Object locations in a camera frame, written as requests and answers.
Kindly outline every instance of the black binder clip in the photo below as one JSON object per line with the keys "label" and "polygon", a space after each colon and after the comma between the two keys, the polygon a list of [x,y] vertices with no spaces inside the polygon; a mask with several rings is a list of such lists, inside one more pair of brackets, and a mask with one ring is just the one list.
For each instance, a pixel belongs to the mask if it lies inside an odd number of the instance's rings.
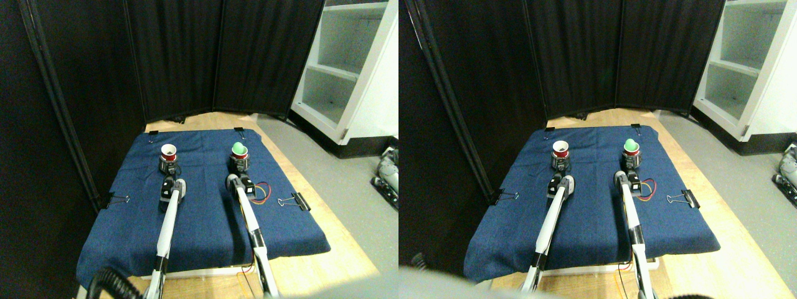
{"label": "black binder clip", "polygon": [[153,142],[152,141],[152,136],[154,136],[154,135],[158,135],[158,131],[150,131],[150,133],[149,133],[149,136],[150,136],[149,142],[150,142],[150,144]]}
{"label": "black binder clip", "polygon": [[243,139],[243,140],[246,139],[246,137],[244,136],[244,128],[236,127],[235,131],[238,132],[238,134],[241,134],[241,139]]}
{"label": "black binder clip", "polygon": [[[310,206],[307,204],[307,201],[304,200],[304,196],[302,196],[301,193],[291,193],[291,195],[292,197],[290,199],[277,199],[277,203],[280,204],[280,207],[298,206],[301,210],[310,210]],[[290,200],[296,203],[284,203]]]}
{"label": "black binder clip", "polygon": [[[501,198],[502,195],[509,195],[509,197]],[[519,197],[520,197],[520,193],[518,193],[518,192],[508,193],[508,192],[504,192],[504,189],[498,189],[498,191],[493,192],[493,197],[490,199],[490,205],[491,206],[495,206],[501,200],[517,199]]]}
{"label": "black binder clip", "polygon": [[[675,195],[675,196],[667,195],[667,202],[668,203],[688,203],[690,207],[700,209],[700,203],[697,202],[697,199],[695,199],[695,194],[692,193],[691,190],[689,190],[689,189],[681,190],[681,193],[682,193],[681,195]],[[683,196],[684,199],[686,199],[686,200],[675,200],[675,198],[679,198],[681,196]]]}
{"label": "black binder clip", "polygon": [[551,139],[551,132],[553,132],[553,130],[555,130],[555,129],[556,129],[556,127],[545,128],[545,135],[543,135],[543,140]]}
{"label": "black binder clip", "polygon": [[637,130],[637,136],[642,136],[642,131],[641,131],[642,126],[641,125],[639,125],[639,124],[631,124],[631,127],[634,128],[634,130]]}
{"label": "black binder clip", "polygon": [[114,203],[127,203],[130,201],[130,195],[118,196],[114,195],[115,192],[108,192],[107,195],[99,198],[100,209],[108,209]]}

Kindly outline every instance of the wire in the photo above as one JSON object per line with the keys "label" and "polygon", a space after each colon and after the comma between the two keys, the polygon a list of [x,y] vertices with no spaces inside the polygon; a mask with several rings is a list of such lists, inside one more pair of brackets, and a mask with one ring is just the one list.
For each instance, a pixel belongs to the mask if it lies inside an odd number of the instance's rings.
{"label": "wire", "polygon": [[[263,189],[263,187],[260,187],[260,185],[263,185],[263,184],[265,184],[266,186],[269,187],[269,192],[268,193],[265,192],[265,189]],[[250,199],[249,201],[254,203],[254,204],[261,205],[261,204],[265,203],[265,201],[268,200],[271,197],[271,185],[269,185],[266,182],[259,182],[257,185],[255,185],[255,187],[257,189],[260,189],[260,191],[263,191],[264,197],[263,197],[263,199]]]}
{"label": "wire", "polygon": [[622,284],[622,292],[626,294],[626,299],[628,299],[628,292],[626,292],[626,283],[622,280],[622,273],[620,273],[620,264],[617,264],[617,275],[620,276],[620,284]]}
{"label": "wire", "polygon": [[[648,190],[650,190],[650,195],[648,195],[648,196],[653,195],[653,188],[650,185],[648,185],[645,182],[642,182],[642,185],[648,186]],[[647,196],[637,196],[637,198],[639,200],[642,200],[643,202],[646,202],[646,201],[650,200],[650,197],[647,197]]]}
{"label": "wire", "polygon": [[[652,182],[653,183],[653,188],[650,188],[650,185],[648,185],[646,182]],[[653,195],[656,194],[656,189],[658,189],[658,184],[656,183],[655,179],[646,179],[646,180],[642,181],[642,184],[645,184],[646,186],[648,186],[648,188],[650,188],[650,194],[647,195],[647,196],[637,196],[637,198],[639,200],[642,200],[643,202],[646,202],[646,201],[652,199]]]}

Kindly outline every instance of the black partition panel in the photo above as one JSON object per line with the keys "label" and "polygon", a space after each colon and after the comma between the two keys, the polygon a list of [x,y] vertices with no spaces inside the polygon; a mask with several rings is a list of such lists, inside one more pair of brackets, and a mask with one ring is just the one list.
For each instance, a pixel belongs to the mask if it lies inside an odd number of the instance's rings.
{"label": "black partition panel", "polygon": [[625,1],[617,105],[688,112],[724,4]]}
{"label": "black partition panel", "polygon": [[225,0],[214,109],[286,116],[323,0]]}
{"label": "black partition panel", "polygon": [[428,24],[428,41],[422,42],[438,52],[453,113],[464,121],[466,138],[495,191],[528,137],[546,123],[525,3],[411,3],[420,11],[416,26]]}
{"label": "black partition panel", "polygon": [[34,3],[58,88],[96,189],[104,194],[145,125],[123,3]]}
{"label": "black partition panel", "polygon": [[95,216],[20,9],[0,2],[0,297],[68,298]]}
{"label": "black partition panel", "polygon": [[398,117],[402,139],[402,198],[398,262],[462,275],[465,252],[487,210],[475,174],[449,120],[415,38],[404,2],[398,15]]}
{"label": "black partition panel", "polygon": [[126,3],[147,121],[210,111],[222,0]]}
{"label": "black partition panel", "polygon": [[622,0],[528,1],[548,119],[614,107]]}

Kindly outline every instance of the binder clip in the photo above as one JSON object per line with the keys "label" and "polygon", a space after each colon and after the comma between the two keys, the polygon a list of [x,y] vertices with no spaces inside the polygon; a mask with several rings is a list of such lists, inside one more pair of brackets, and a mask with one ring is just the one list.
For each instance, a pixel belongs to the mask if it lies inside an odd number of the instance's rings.
{"label": "binder clip", "polygon": [[[667,195],[668,203],[688,203],[692,208],[700,209],[700,203],[695,199],[695,194],[691,190],[681,190],[681,195],[669,196]],[[675,198],[683,197],[686,200],[676,200]]]}
{"label": "binder clip", "polygon": [[[293,200],[295,203],[285,203],[291,200]],[[304,200],[304,196],[302,196],[299,192],[291,193],[290,199],[277,199],[277,202],[280,204],[280,207],[298,206],[301,210],[310,210],[310,206],[307,204],[307,201]]]}

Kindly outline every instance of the blue cloth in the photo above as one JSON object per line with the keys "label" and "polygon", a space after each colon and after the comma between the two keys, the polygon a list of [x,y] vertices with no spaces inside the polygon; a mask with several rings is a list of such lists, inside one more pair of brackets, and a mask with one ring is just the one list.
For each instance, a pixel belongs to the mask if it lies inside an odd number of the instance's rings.
{"label": "blue cloth", "polygon": [[[681,176],[658,142],[658,133],[643,126],[564,128],[536,131],[517,156],[502,188],[520,192],[515,200],[501,200],[487,210],[465,256],[465,276],[484,281],[515,272],[528,272],[537,235],[548,212],[546,187],[553,176],[550,154],[557,140],[570,144],[575,192],[564,202],[548,253],[547,269],[606,265],[630,260],[627,224],[614,173],[620,170],[621,150],[633,138],[640,144],[640,179],[655,179],[658,189],[647,202],[634,198],[642,224],[648,258],[664,254],[699,254],[720,249],[698,209],[668,203],[667,195],[685,190]],[[642,186],[647,195],[647,187]]]}
{"label": "blue cloth", "polygon": [[111,187],[116,195],[130,195],[130,202],[115,203],[100,211],[77,263],[80,284],[88,287],[96,271],[105,266],[125,276],[152,274],[163,224],[159,192],[164,174],[158,170],[158,158],[164,144],[177,147],[182,168],[178,178],[185,179],[187,186],[186,196],[178,206],[168,272],[252,261],[240,204],[225,187],[230,174],[227,170],[230,149],[238,141],[249,149],[249,177],[255,183],[267,182],[271,186],[269,200],[262,205],[252,204],[269,259],[329,251],[324,232],[309,212],[277,204],[277,199],[290,198],[296,191],[261,142],[260,135],[252,130],[243,134],[245,140],[234,130],[138,136]]}

